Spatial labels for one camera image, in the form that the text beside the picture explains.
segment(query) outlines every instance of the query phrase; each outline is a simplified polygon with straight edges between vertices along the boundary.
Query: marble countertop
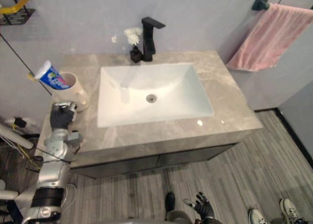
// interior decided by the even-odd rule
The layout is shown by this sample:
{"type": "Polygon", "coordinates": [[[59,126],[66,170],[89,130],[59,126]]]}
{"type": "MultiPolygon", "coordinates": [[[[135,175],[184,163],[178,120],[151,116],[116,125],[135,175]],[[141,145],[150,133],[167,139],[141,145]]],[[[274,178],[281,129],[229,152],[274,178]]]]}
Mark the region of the marble countertop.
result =
{"type": "MultiPolygon", "coordinates": [[[[147,144],[153,142],[224,134],[262,128],[254,111],[224,63],[215,51],[158,53],[152,62],[134,64],[129,55],[86,54],[66,55],[61,71],[74,73],[90,96],[89,107],[78,113],[71,130],[78,130],[84,137],[78,154],[105,153],[106,149],[147,144]],[[193,63],[214,110],[210,117],[177,119],[108,128],[97,127],[97,107],[100,85],[100,69],[105,66],[154,65],[193,63]]],[[[44,122],[38,147],[51,134],[48,116],[44,122]]]]}

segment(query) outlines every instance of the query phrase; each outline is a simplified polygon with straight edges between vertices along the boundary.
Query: dark cabinet door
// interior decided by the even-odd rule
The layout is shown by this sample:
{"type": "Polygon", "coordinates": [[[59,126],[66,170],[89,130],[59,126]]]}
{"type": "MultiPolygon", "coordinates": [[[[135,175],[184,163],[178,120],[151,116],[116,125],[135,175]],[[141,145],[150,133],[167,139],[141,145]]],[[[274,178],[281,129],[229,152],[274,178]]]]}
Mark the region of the dark cabinet door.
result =
{"type": "Polygon", "coordinates": [[[73,172],[95,179],[128,174],[156,167],[158,156],[143,157],[73,169],[73,172]]]}
{"type": "Polygon", "coordinates": [[[160,158],[156,166],[164,167],[164,166],[175,165],[175,164],[184,164],[184,163],[190,163],[190,162],[195,162],[195,161],[208,160],[217,156],[223,151],[231,148],[235,144],[236,143],[217,146],[217,147],[209,147],[209,148],[184,151],[184,152],[163,154],[163,155],[160,155],[160,158]]]}

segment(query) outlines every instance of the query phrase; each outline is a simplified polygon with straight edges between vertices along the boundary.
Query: white sneaker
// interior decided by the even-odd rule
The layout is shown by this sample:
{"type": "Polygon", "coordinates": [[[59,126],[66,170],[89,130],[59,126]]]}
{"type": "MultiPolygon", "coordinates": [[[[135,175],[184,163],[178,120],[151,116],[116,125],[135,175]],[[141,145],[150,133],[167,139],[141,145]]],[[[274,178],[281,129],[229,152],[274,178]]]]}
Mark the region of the white sneaker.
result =
{"type": "Polygon", "coordinates": [[[267,221],[257,209],[250,209],[248,218],[250,224],[267,224],[267,221]]]}
{"type": "Polygon", "coordinates": [[[289,199],[279,201],[280,209],[285,216],[286,224],[302,223],[303,219],[299,217],[298,211],[289,199]]]}

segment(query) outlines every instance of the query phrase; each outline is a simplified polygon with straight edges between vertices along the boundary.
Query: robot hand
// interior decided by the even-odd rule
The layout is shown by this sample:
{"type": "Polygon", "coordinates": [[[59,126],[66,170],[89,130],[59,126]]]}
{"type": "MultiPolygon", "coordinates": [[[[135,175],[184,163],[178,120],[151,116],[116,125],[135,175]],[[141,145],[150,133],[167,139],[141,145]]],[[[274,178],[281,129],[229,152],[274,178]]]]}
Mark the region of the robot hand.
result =
{"type": "Polygon", "coordinates": [[[208,219],[213,219],[214,211],[206,196],[202,192],[199,192],[197,198],[199,201],[196,201],[196,203],[193,203],[188,199],[184,199],[184,203],[196,210],[203,222],[206,222],[208,219]]]}
{"type": "Polygon", "coordinates": [[[50,114],[50,124],[54,129],[68,129],[74,121],[77,105],[73,102],[54,103],[50,114]]]}

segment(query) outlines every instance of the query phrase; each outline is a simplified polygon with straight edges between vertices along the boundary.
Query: white sink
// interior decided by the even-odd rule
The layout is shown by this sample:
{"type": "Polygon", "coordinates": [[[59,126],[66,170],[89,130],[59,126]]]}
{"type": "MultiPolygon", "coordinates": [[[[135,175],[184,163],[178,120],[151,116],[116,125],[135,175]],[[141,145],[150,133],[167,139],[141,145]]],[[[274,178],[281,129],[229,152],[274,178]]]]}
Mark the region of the white sink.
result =
{"type": "Polygon", "coordinates": [[[213,114],[193,64],[101,68],[98,127],[213,114]]]}

